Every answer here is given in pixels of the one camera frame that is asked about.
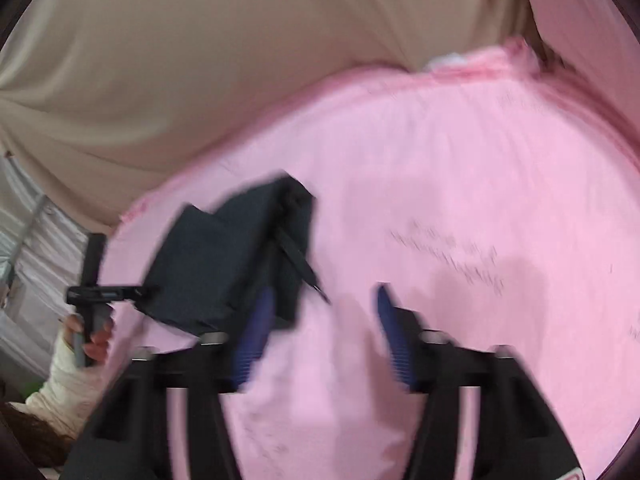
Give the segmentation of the person's left hand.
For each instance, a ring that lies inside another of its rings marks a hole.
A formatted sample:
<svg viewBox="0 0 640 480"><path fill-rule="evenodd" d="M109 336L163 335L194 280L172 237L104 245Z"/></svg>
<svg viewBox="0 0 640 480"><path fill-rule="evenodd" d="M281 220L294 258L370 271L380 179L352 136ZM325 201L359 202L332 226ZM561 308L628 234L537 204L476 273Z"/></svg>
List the person's left hand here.
<svg viewBox="0 0 640 480"><path fill-rule="evenodd" d="M111 339L113 337L113 321L108 318L99 330L84 338L82 351L84 355L92 359L96 364L104 364L110 350ZM66 316L62 328L63 340L70 350L74 350L74 339L76 336L84 334L84 323L80 316L71 314Z"/></svg>

